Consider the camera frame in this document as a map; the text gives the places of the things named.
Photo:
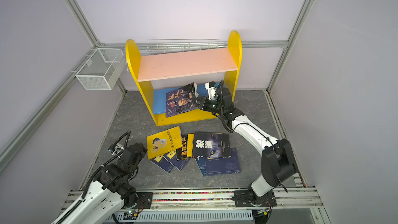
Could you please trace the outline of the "purple old man book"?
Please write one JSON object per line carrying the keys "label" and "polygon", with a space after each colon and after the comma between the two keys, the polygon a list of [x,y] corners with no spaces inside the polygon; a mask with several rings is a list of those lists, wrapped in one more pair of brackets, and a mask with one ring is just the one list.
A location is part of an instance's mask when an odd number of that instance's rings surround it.
{"label": "purple old man book", "polygon": [[197,87],[196,83],[190,83],[168,92],[166,94],[166,118],[196,110],[198,106],[195,100],[199,96]]}

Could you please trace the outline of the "yellow cartoon boy book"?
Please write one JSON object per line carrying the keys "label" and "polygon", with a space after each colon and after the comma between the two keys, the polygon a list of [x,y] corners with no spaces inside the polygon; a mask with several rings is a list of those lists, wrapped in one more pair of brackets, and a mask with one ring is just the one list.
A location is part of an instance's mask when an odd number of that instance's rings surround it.
{"label": "yellow cartoon boy book", "polygon": [[181,147],[182,136],[179,126],[147,137],[147,155],[149,160]]}

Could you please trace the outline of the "black wolf eye book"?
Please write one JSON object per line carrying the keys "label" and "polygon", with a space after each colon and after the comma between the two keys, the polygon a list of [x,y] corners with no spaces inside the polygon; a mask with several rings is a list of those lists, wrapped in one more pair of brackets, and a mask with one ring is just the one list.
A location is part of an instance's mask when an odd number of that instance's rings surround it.
{"label": "black wolf eye book", "polygon": [[231,157],[229,136],[223,133],[194,133],[192,156],[209,159]]}

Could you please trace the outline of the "black yellow title book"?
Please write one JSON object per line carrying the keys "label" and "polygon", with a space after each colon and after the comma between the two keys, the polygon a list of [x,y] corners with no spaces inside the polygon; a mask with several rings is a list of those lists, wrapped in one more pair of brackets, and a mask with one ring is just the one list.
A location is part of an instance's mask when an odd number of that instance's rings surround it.
{"label": "black yellow title book", "polygon": [[181,137],[182,147],[176,150],[177,160],[188,159],[188,135],[182,135]]}

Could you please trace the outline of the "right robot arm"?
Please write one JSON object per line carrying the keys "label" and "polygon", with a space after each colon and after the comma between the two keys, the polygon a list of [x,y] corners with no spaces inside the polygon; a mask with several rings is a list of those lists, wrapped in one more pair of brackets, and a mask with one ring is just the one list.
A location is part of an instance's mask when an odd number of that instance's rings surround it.
{"label": "right robot arm", "polygon": [[210,96],[195,97],[193,103],[199,110],[217,117],[228,132],[240,134],[261,155],[261,175],[248,186],[244,197],[235,196],[234,199],[253,206],[263,203],[272,206],[270,192],[298,172],[290,142],[277,139],[257,127],[234,106],[230,90],[222,84],[209,91],[212,92]]}

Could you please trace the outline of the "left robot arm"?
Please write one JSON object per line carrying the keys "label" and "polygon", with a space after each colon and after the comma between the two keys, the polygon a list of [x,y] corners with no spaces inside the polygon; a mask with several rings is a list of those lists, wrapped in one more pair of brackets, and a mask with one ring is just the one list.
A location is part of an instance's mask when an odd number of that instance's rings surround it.
{"label": "left robot arm", "polygon": [[118,159],[116,163],[109,160],[100,166],[80,197],[53,223],[101,224],[124,208],[131,218],[150,208],[152,196],[138,193],[130,185],[130,180],[137,175],[138,164],[146,152],[143,144],[133,144],[115,155]]}

